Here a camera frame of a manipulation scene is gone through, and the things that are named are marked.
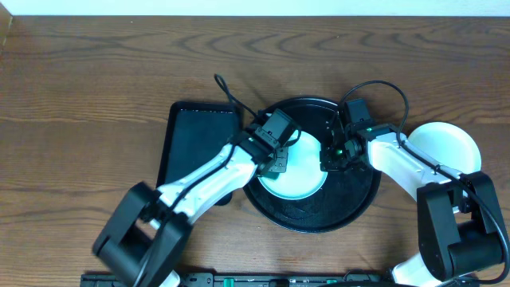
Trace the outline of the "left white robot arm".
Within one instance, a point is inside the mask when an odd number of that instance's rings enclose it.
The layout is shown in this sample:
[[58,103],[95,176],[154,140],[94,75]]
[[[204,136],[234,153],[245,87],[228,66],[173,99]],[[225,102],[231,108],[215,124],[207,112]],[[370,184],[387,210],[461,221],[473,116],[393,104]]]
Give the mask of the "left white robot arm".
[[280,109],[236,134],[189,175],[151,189],[140,182],[123,197],[92,245],[127,286],[178,286],[175,266],[194,223],[216,202],[267,172],[294,144],[300,126]]

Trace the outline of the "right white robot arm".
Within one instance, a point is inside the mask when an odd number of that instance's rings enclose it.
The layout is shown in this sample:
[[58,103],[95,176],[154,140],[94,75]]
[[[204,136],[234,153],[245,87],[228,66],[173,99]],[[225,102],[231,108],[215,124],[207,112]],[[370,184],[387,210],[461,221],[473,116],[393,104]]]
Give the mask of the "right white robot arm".
[[492,180],[447,167],[392,124],[376,124],[364,100],[342,100],[320,153],[323,171],[365,166],[417,203],[418,254],[390,272],[398,285],[492,285],[509,274],[509,240]]

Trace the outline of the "light blue plate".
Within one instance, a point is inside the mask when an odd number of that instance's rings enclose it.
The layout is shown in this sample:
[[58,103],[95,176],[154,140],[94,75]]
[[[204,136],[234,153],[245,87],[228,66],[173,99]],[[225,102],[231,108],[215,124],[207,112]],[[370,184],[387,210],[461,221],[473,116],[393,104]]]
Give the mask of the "light blue plate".
[[470,174],[481,170],[481,153],[474,139],[456,125],[423,124],[410,133],[409,141],[447,167]]
[[320,169],[320,142],[307,132],[288,148],[286,170],[269,172],[259,182],[270,194],[285,200],[305,199],[325,183],[328,173]]

